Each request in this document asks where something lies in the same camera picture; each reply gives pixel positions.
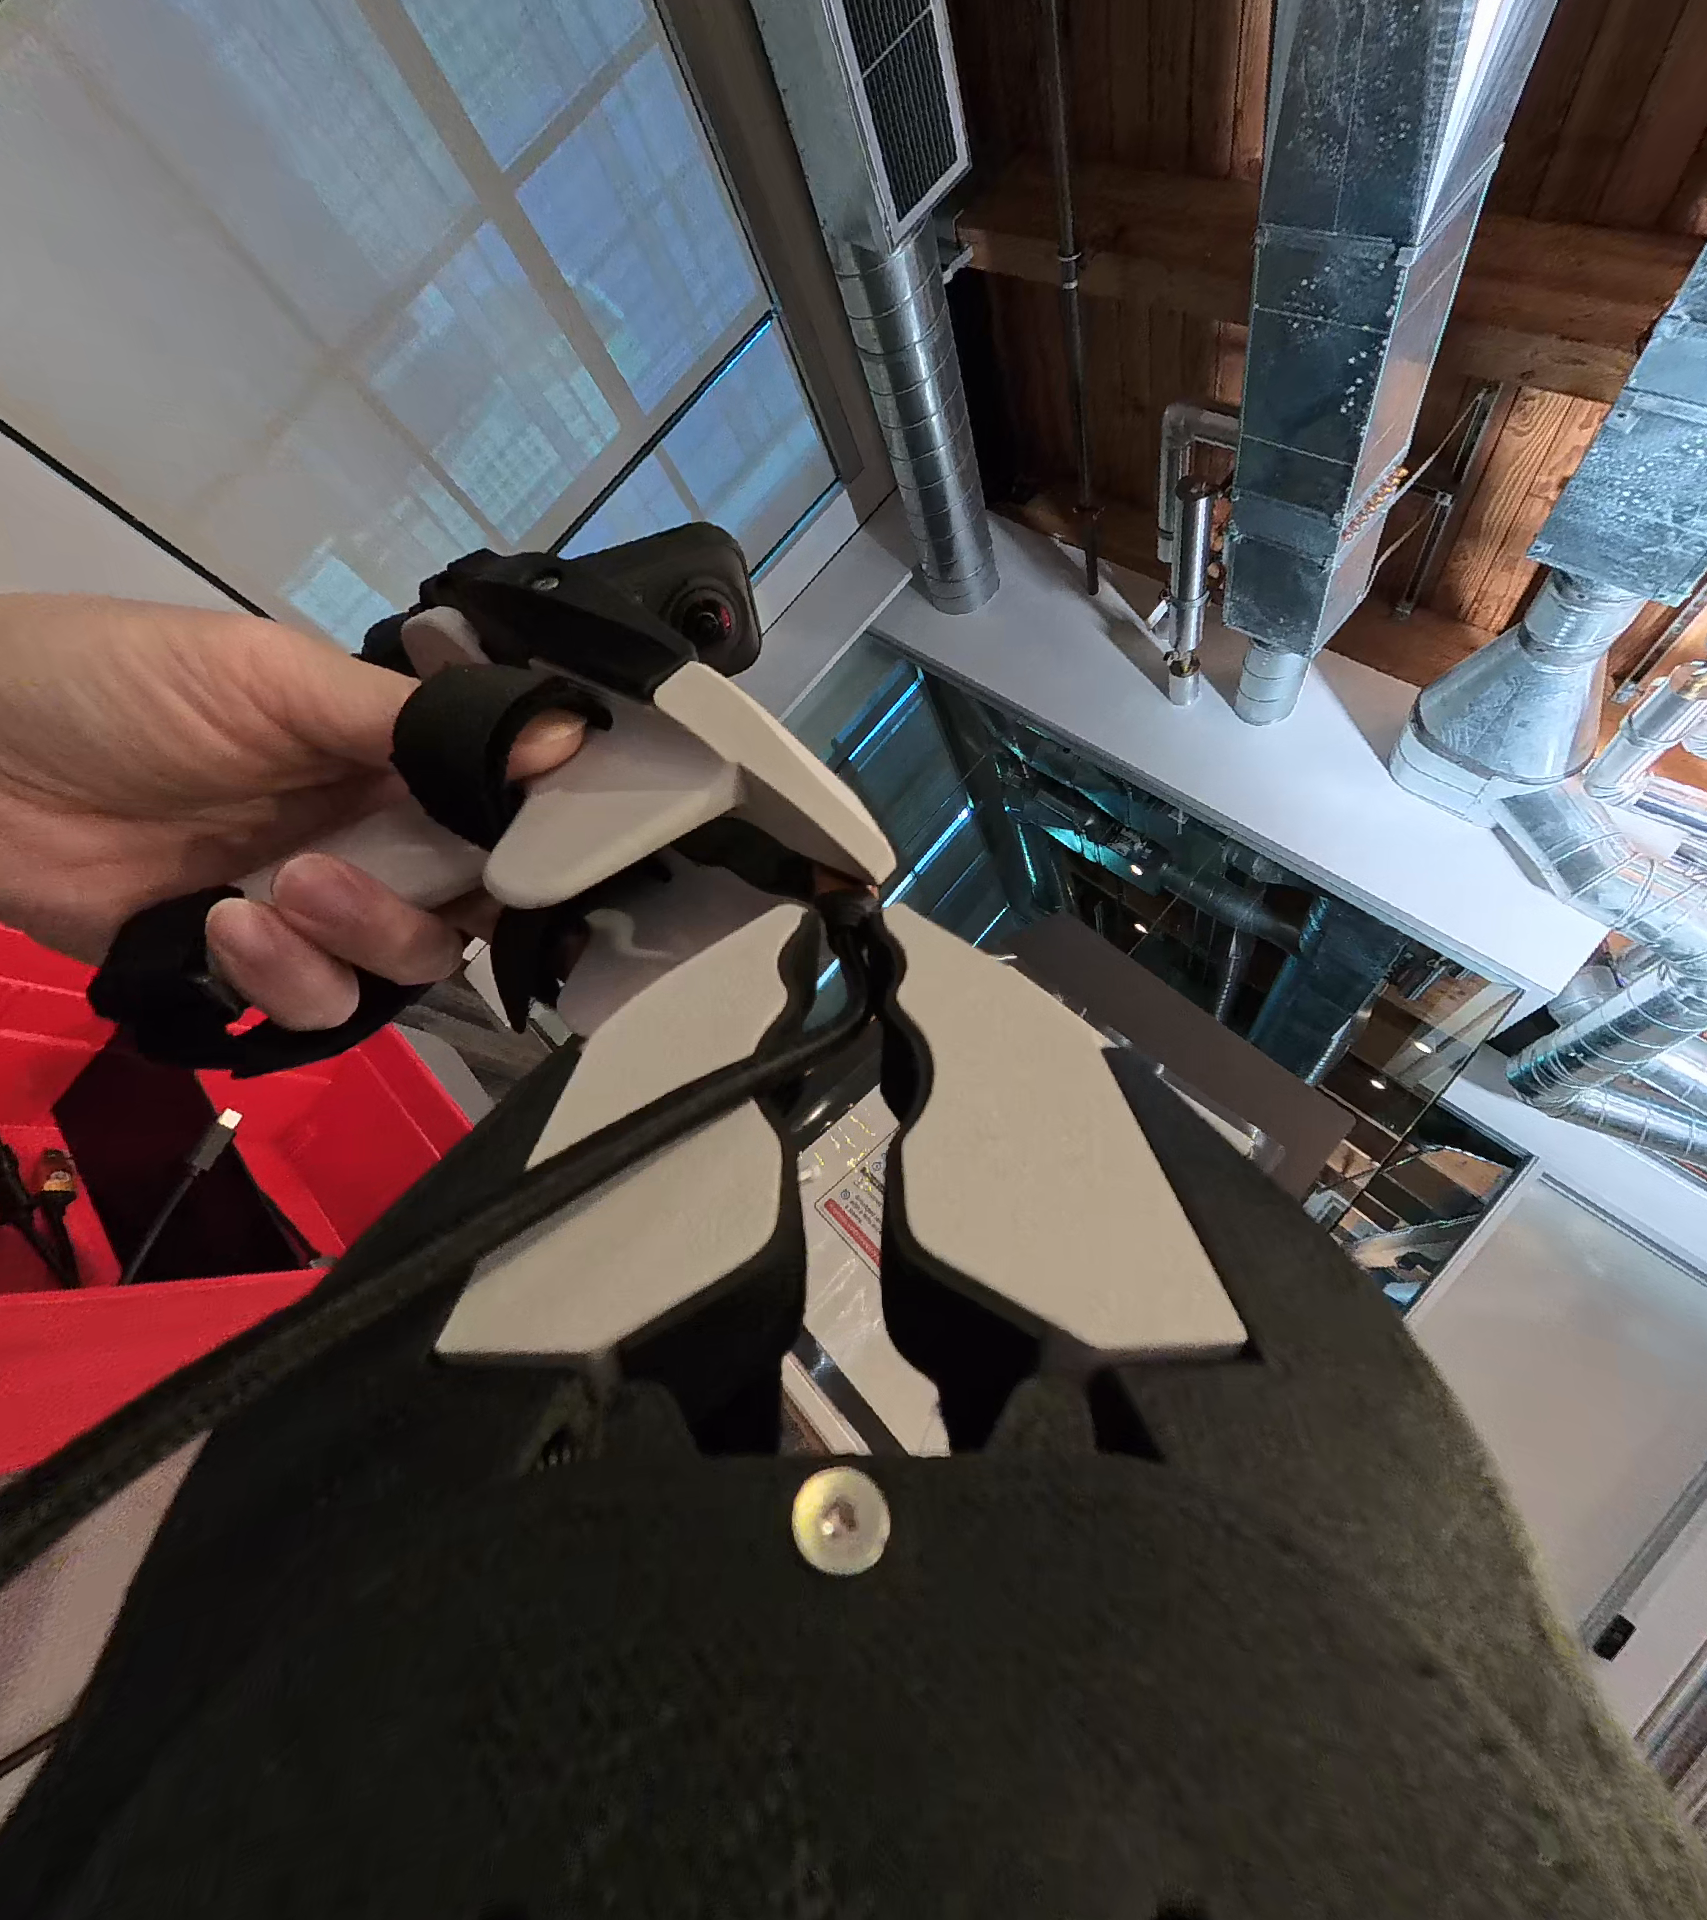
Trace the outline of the round metal duct with grille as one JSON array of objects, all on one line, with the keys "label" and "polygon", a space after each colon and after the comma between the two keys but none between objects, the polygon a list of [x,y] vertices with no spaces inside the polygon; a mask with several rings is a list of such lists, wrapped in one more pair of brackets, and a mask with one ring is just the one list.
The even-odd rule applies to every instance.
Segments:
[{"label": "round metal duct with grille", "polygon": [[866,393],[946,615],[1000,588],[936,215],[970,170],[948,7],[756,3]]}]

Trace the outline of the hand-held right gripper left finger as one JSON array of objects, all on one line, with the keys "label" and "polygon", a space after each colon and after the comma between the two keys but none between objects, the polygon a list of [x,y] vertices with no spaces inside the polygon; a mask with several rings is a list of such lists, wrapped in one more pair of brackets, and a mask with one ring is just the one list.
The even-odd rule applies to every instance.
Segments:
[{"label": "hand-held right gripper left finger", "polygon": [[[588,1032],[528,1169],[786,1044],[812,998],[814,912],[772,904]],[[750,1101],[484,1261],[436,1356],[554,1367],[596,1389],[658,1385],[700,1450],[770,1455],[804,1269],[792,1147]]]}]

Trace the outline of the white door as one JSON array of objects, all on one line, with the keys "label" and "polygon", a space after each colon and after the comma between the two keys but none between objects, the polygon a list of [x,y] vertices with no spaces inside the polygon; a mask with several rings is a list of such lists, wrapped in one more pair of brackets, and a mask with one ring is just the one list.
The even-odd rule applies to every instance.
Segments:
[{"label": "white door", "polygon": [[1547,1597],[1639,1734],[1703,1629],[1657,1622],[1707,1523],[1707,1269],[1521,1170],[1409,1313],[1529,1532]]}]

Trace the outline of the frosted window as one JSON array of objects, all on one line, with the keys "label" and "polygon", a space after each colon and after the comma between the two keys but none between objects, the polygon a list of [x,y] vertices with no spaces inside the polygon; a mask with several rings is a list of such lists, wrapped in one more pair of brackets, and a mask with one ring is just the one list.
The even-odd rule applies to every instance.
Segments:
[{"label": "frosted window", "polygon": [[0,420],[358,643],[478,549],[844,479],[662,5],[0,5]]}]

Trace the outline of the round silver insulated duct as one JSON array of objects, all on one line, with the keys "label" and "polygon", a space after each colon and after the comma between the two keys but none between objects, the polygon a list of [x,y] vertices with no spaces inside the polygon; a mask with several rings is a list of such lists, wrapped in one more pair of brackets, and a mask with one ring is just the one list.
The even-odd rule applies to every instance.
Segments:
[{"label": "round silver insulated duct", "polygon": [[[1609,648],[1635,608],[1551,572],[1517,627],[1417,697],[1391,775],[1489,826],[1537,889],[1707,1005],[1707,876],[1647,854],[1627,821],[1667,753],[1707,760],[1707,651],[1601,738]],[[1707,848],[1707,794],[1687,786],[1679,804],[1681,830]]]},{"label": "round silver insulated duct", "polygon": [[1707,1175],[1707,973],[1673,986],[1659,949],[1601,947],[1545,1009],[1555,1025],[1507,1065],[1511,1095]]}]

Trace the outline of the black usb-c cable orange plug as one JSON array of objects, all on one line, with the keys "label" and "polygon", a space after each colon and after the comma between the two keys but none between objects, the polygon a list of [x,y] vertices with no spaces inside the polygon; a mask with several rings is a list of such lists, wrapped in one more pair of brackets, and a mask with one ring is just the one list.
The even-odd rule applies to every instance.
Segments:
[{"label": "black usb-c cable orange plug", "polygon": [[872,1019],[870,964],[884,928],[882,904],[874,893],[844,886],[824,895],[814,914],[848,989],[848,1009],[836,1025],[714,1069],[604,1124],[522,1170],[476,1213],[418,1237],[402,1257],[370,1263],[350,1253],[302,1300],[114,1411],[2,1488],[0,1592],[196,1437],[256,1407],[510,1240],[544,1228],[578,1203],[600,1201],[616,1181],[756,1107],[854,1040]]}]

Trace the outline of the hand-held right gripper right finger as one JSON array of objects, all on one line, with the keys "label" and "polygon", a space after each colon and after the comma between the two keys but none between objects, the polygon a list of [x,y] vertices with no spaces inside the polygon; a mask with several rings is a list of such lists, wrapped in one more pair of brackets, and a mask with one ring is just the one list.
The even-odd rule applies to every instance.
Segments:
[{"label": "hand-held right gripper right finger", "polygon": [[1030,1380],[1222,1365],[1250,1333],[1112,1049],[1058,998],[908,909],[874,924],[886,1331],[982,1453]]}]

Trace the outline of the laminated instruction sheet black backing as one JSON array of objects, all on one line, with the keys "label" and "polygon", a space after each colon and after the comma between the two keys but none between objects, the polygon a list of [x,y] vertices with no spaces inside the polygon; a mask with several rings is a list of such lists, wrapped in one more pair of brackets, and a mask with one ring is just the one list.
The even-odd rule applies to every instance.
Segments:
[{"label": "laminated instruction sheet black backing", "polygon": [[[1351,1133],[1331,1097],[1276,1067],[1248,1040],[1180,996],[1076,921],[992,924],[986,955],[1056,996],[1108,1042],[1144,1056],[1156,1077],[1298,1205]],[[930,1389],[884,1341],[878,1261],[826,1215],[840,1188],[860,1188],[894,1122],[878,1093],[880,1044],[862,1040],[812,1077],[800,1098],[800,1188],[812,1207],[810,1305],[784,1362],[782,1446],[804,1457],[930,1455],[944,1431]]]}]

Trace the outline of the person's left hand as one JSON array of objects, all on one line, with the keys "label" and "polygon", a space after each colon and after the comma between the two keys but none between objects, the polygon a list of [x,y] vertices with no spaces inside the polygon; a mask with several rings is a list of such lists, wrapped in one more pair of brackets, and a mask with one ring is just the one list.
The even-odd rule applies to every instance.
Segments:
[{"label": "person's left hand", "polygon": [[342,1026],[360,974],[452,977],[498,906],[420,909],[314,845],[400,801],[410,681],[234,612],[0,596],[0,924],[98,964],[146,906],[274,869],[206,918],[216,980],[294,1032]]}]

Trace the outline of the thin black ceiling pipe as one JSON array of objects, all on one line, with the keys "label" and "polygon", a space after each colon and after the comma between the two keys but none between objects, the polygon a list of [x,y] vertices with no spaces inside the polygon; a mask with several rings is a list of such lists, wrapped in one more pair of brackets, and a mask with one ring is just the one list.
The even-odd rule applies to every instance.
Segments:
[{"label": "thin black ceiling pipe", "polygon": [[1076,513],[1082,541],[1084,587],[1096,600],[1102,590],[1100,523],[1092,420],[1088,411],[1088,357],[1082,302],[1084,252],[1074,199],[1072,101],[1066,77],[1064,5],[1042,3],[1042,32],[1048,77],[1048,133],[1058,221],[1058,302],[1068,405],[1076,456]]}]

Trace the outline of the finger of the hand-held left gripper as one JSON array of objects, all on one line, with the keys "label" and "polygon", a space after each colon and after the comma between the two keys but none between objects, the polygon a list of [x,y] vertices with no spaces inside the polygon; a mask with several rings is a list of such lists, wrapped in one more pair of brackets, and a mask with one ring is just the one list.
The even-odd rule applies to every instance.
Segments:
[{"label": "finger of the hand-held left gripper", "polygon": [[894,846],[860,796],[738,685],[690,663],[654,693],[652,707],[738,771],[734,816],[874,889],[896,872]]},{"label": "finger of the hand-held left gripper", "polygon": [[630,869],[580,900],[518,921],[472,890],[486,1003],[514,1035],[588,1038],[632,998],[786,902],[836,890],[832,869]]}]

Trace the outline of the short metal pipe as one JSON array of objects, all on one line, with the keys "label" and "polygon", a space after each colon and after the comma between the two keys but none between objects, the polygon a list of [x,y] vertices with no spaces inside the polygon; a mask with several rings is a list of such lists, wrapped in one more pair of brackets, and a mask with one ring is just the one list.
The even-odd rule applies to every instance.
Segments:
[{"label": "short metal pipe", "polygon": [[1198,450],[1234,454],[1240,417],[1202,400],[1174,400],[1162,413],[1156,485],[1156,550],[1166,595],[1156,615],[1166,693],[1190,707],[1202,691],[1202,637],[1210,605],[1214,537],[1230,499],[1230,479],[1196,473]]}]

